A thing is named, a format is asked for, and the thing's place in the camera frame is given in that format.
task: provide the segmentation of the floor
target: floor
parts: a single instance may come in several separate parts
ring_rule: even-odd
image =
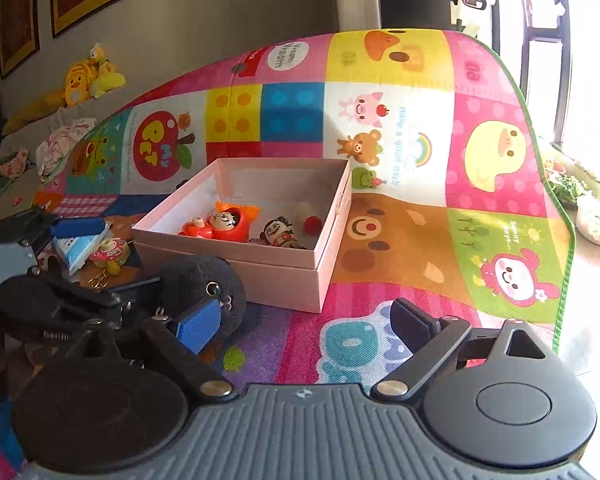
[[[581,465],[600,480],[600,247],[577,233],[558,355],[589,390],[598,425]]]

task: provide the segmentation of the triangular cutout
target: triangular cutout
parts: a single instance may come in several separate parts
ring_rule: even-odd
[[[529,334],[524,330],[515,330],[511,334],[507,355],[529,359],[544,359],[544,352],[538,348],[536,343],[534,343]]]

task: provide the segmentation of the white flower illustration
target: white flower illustration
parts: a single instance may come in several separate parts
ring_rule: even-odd
[[[541,301],[542,303],[544,303],[546,300],[548,300],[549,298],[547,297],[544,288],[536,288],[536,300]]]

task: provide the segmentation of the pink box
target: pink box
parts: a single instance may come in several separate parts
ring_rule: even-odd
[[[251,225],[285,216],[299,242],[289,249],[180,236],[193,216],[205,218],[222,200],[257,205]],[[296,209],[308,202],[324,220],[318,237],[302,232]],[[350,165],[328,158],[219,158],[156,206],[134,227],[136,249],[147,270],[183,254],[211,254],[228,260],[240,275],[247,300],[321,312],[351,206]]]

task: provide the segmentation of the blanket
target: blanket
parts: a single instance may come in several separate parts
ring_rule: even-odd
[[[76,146],[35,202],[146,212],[218,157],[348,158],[353,199],[321,314],[253,305],[203,357],[247,382],[357,381],[411,353],[402,296],[474,326],[532,323],[557,349],[574,232],[520,91],[458,32],[366,30],[267,46],[176,78]]]

